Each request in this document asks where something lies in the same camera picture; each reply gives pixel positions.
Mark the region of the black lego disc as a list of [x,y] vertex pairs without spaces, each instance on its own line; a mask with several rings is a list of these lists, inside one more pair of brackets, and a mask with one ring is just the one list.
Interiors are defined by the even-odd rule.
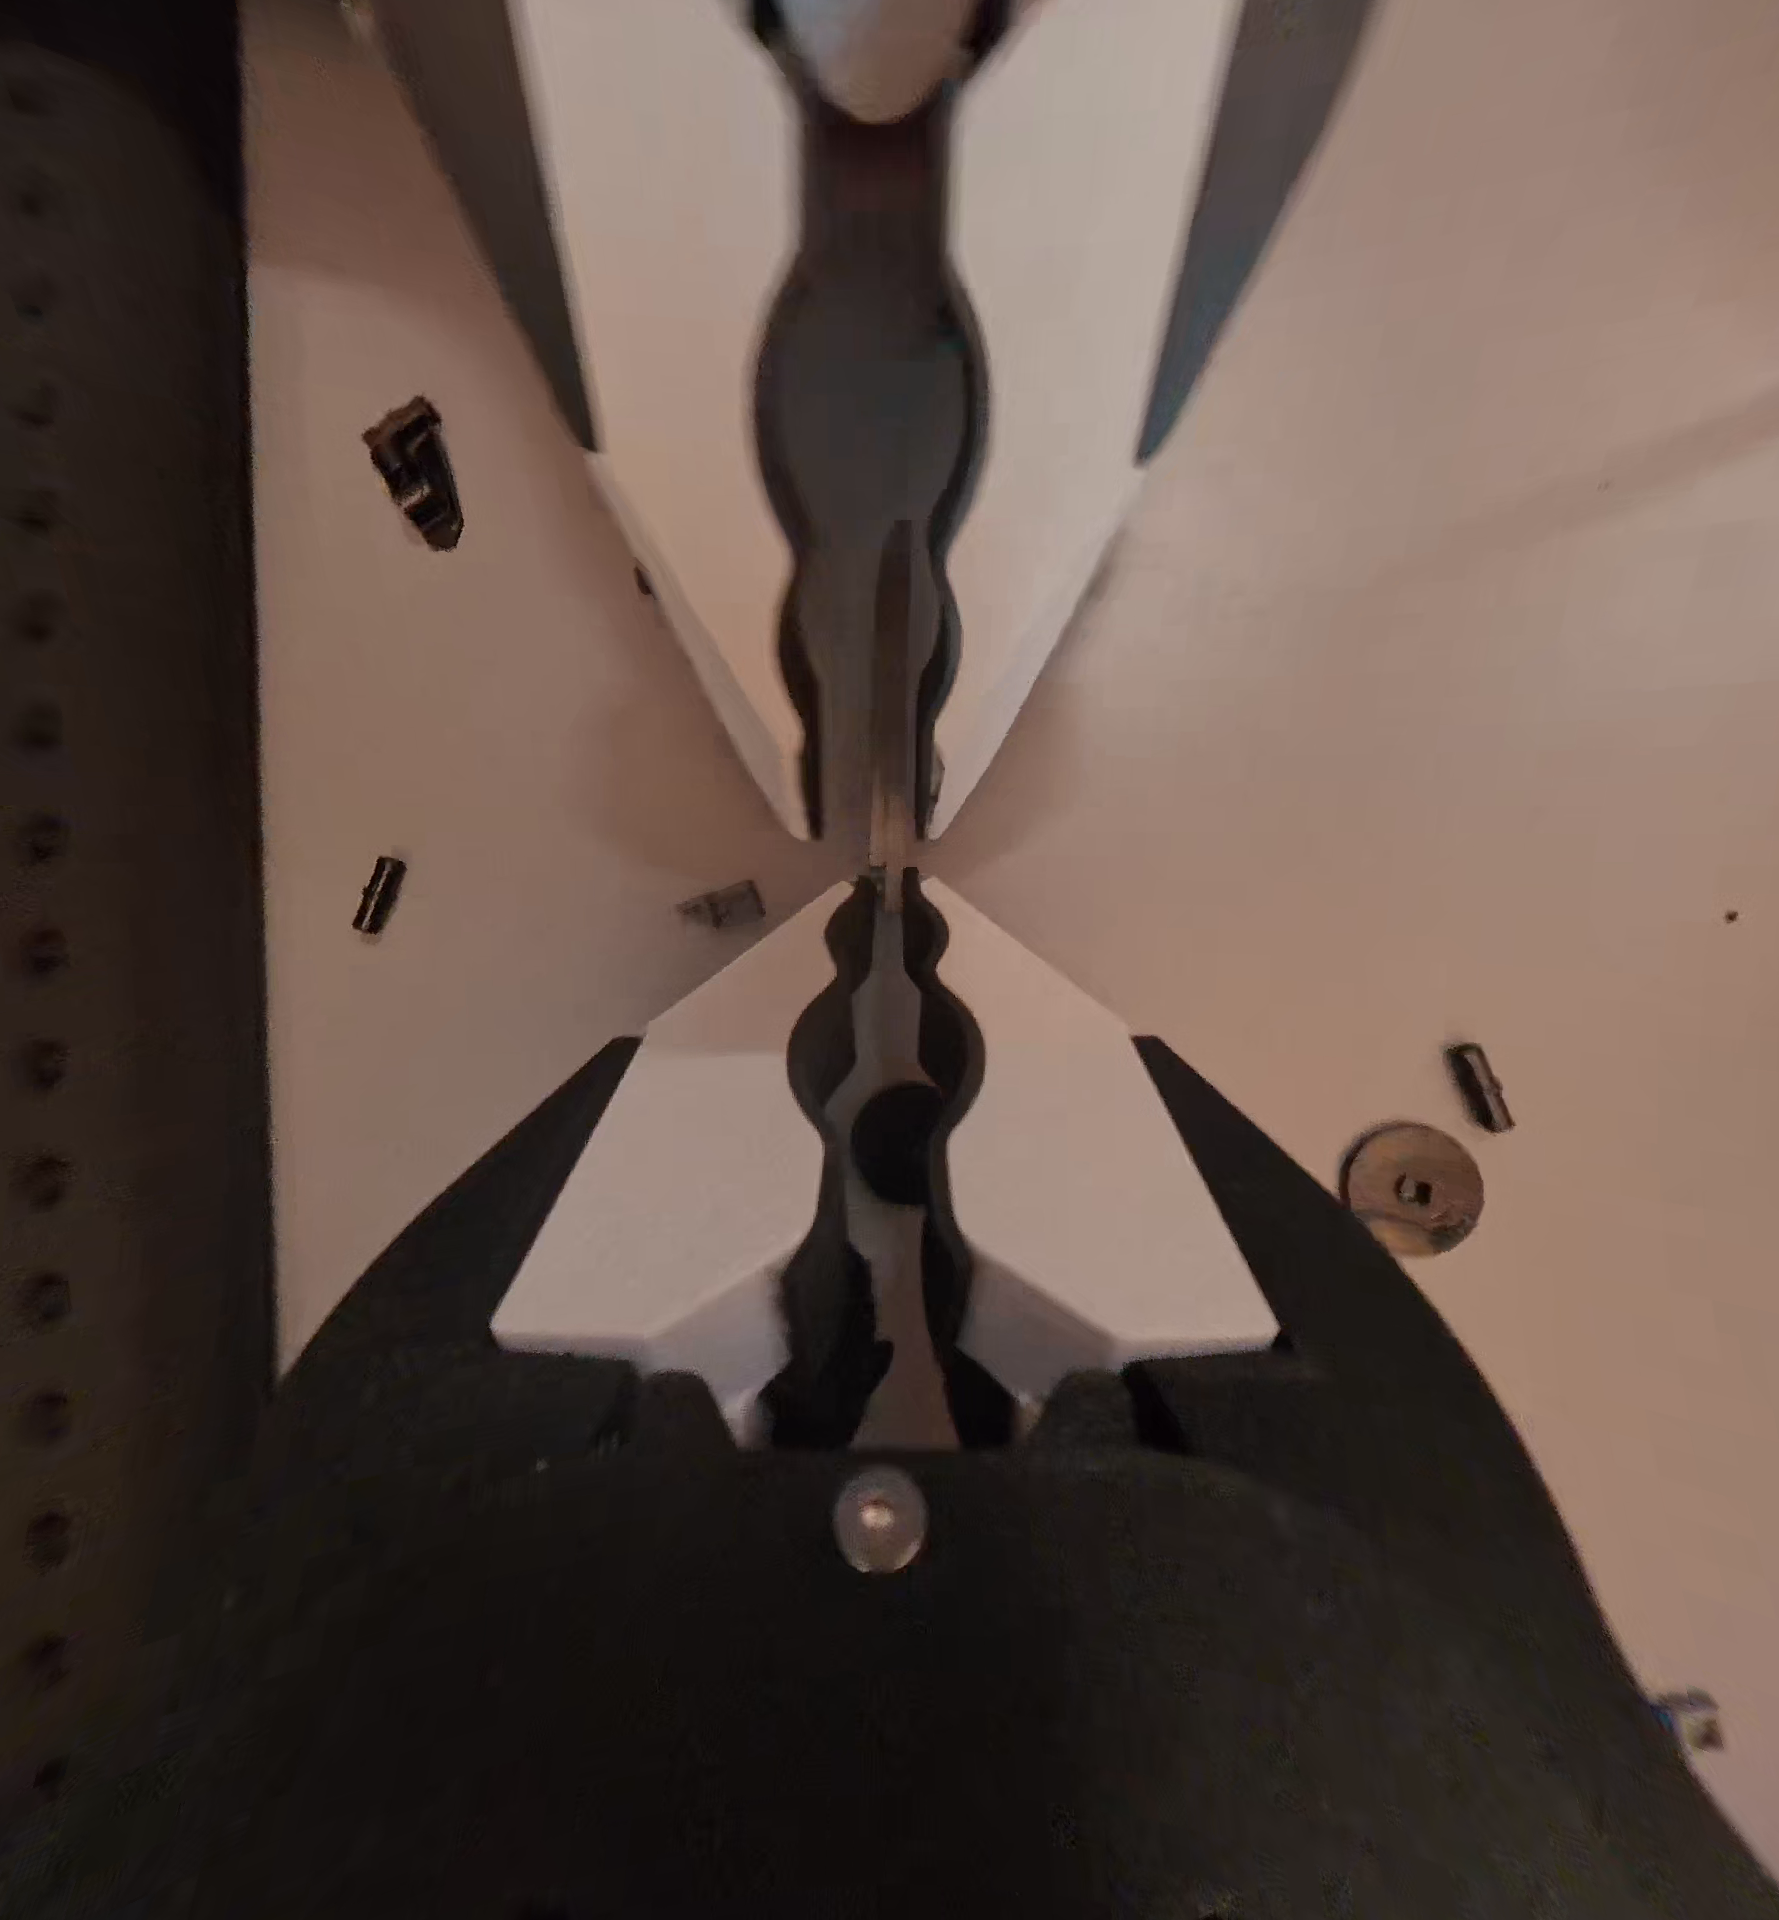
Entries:
[[1417,1121],[1386,1122],[1362,1136],[1340,1163],[1338,1195],[1399,1260],[1460,1248],[1478,1229],[1487,1203],[1474,1153],[1454,1136]]

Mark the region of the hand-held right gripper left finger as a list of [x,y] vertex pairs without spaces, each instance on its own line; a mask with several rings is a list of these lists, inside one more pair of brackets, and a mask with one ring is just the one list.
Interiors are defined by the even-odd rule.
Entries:
[[782,1374],[782,1276],[824,1148],[788,1043],[836,983],[833,885],[651,1021],[492,1315],[506,1353],[688,1372],[714,1395]]

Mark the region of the black connector bottom right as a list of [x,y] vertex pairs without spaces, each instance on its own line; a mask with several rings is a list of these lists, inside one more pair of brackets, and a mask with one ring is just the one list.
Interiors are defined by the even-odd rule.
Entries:
[[455,551],[466,514],[437,406],[411,397],[366,428],[362,445],[412,532],[437,553]]

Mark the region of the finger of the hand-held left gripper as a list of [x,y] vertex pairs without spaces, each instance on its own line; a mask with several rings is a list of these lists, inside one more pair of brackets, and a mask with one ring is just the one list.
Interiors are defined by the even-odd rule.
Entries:
[[709,707],[811,837],[782,666],[796,555],[756,371],[802,244],[802,116],[745,3],[516,1],[510,31],[588,394],[588,465]]
[[930,833],[990,768],[1141,489],[1238,1],[1022,3],[951,119],[950,253],[988,424],[946,574],[960,650]]

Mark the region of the black lego wheel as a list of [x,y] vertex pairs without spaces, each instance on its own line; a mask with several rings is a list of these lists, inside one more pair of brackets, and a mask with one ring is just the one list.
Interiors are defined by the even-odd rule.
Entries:
[[926,1209],[930,1144],[946,1111],[940,1087],[900,1081],[870,1094],[851,1122],[851,1159],[877,1203]]

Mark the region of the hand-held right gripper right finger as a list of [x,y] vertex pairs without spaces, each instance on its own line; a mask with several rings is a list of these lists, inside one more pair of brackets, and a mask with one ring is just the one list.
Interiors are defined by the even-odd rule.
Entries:
[[930,1329],[1000,1387],[1263,1353],[1280,1321],[1130,1024],[967,897],[904,876],[929,1149]]

